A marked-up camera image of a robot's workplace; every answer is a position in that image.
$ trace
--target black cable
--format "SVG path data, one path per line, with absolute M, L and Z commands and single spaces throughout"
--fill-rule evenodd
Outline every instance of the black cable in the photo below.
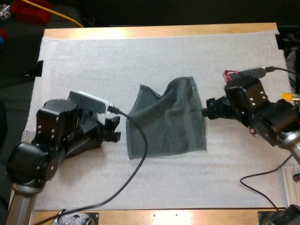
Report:
M 112 113 L 115 113 L 115 114 L 121 114 L 123 116 L 125 116 L 130 122 L 132 122 L 136 128 L 141 132 L 141 135 L 142 135 L 142 138 L 145 142 L 145 152 L 144 152 L 144 155 L 142 156 L 142 159 L 140 161 L 140 163 L 137 165 L 136 169 L 134 170 L 134 172 L 131 174 L 131 176 L 128 178 L 128 180 L 121 186 L 121 188 L 116 192 L 114 193 L 111 197 L 109 197 L 108 199 L 106 199 L 105 201 L 101 202 L 101 203 L 97 203 L 97 204 L 94 204 L 94 205 L 89 205 L 89 206 L 84 206 L 84 207 L 81 207 L 81 208 L 78 208 L 78 209 L 75 209 L 75 210 L 70 210 L 70 211 L 66 211 L 64 213 L 61 213 L 60 215 L 56 215 L 56 216 L 53 216 L 53 217 L 49 217 L 47 219 L 44 219 L 38 223 L 35 223 L 34 225 L 41 225 L 43 223 L 46 223 L 48 222 L 49 220 L 52 220 L 52 219 L 55 219 L 55 218 L 58 218 L 58 217 L 62 217 L 64 215 L 67 215 L 67 214 L 70 214 L 70 213 L 74 213 L 74 212 L 77 212 L 77 211 L 83 211 L 83 210 L 89 210 L 89 209 L 93 209 L 93 208 L 97 208 L 97 207 L 101 207 L 107 203 L 109 203 L 112 199 L 114 199 L 118 194 L 120 194 L 120 192 L 128 185 L 128 183 L 133 179 L 133 177 L 136 175 L 136 173 L 138 172 L 138 170 L 140 169 L 140 167 L 142 166 L 146 156 L 147 156 L 147 153 L 148 153 L 148 142 L 147 142 L 147 138 L 146 138 L 146 135 L 145 133 L 143 132 L 142 128 L 140 127 L 140 125 L 138 123 L 135 122 L 134 119 L 132 119 L 130 116 L 128 116 L 127 114 L 121 112 L 119 109 L 117 108 L 114 108 L 114 107 L 111 107 L 109 106 L 108 107 L 108 111 L 112 112 Z
M 292 70 L 289 70 L 289 69 L 284 69 L 284 68 L 279 68 L 279 67 L 266 67 L 265 70 L 266 70 L 267 73 L 268 72 L 273 72 L 275 70 L 282 70 L 282 71 L 286 71 L 286 72 L 288 72 L 290 74 L 294 74 L 295 76 L 300 77 L 299 74 L 297 74 L 296 72 L 294 72 Z
M 246 179 L 246 178 L 250 178 L 250 177 L 255 177 L 255 176 L 260 176 L 260 175 L 265 175 L 265 174 L 273 173 L 273 172 L 279 170 L 279 169 L 280 169 L 280 168 L 281 168 L 281 167 L 282 167 L 282 166 L 283 166 L 283 165 L 284 165 L 291 157 L 292 157 L 292 155 L 290 155 L 288 158 L 286 158 L 286 160 L 283 161 L 282 164 L 280 164 L 278 167 L 276 167 L 276 168 L 273 169 L 273 170 L 270 170 L 270 171 L 267 171 L 267 172 L 261 172 L 261 173 L 257 173 L 257 174 L 253 174 L 253 175 L 248 175 L 248 176 L 242 177 L 242 178 L 240 179 L 240 183 L 241 183 L 242 185 L 246 186 L 247 188 L 249 188 L 249 189 L 251 189 L 251 190 L 253 190 L 253 191 L 259 193 L 259 194 L 262 195 L 263 197 L 265 197 L 265 198 L 266 198 L 266 199 L 274 206 L 274 208 L 275 208 L 277 211 L 279 211 L 279 209 L 278 209 L 277 206 L 271 201 L 271 199 L 269 199 L 264 193 L 262 193 L 262 192 L 260 192 L 260 191 L 258 191 L 258 190 L 256 190 L 256 189 L 254 189 L 253 187 L 250 187 L 249 185 L 245 184 L 245 183 L 243 182 L 243 180 Z

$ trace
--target wooden table edge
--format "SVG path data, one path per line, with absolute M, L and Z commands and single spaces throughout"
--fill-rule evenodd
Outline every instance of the wooden table edge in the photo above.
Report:
M 258 225 L 258 211 L 271 209 L 91 210 L 100 225 Z M 36 211 L 34 223 L 57 211 Z
M 46 29 L 44 32 L 44 37 L 77 40 L 126 39 L 212 34 L 239 34 L 271 30 L 277 30 L 276 23 Z

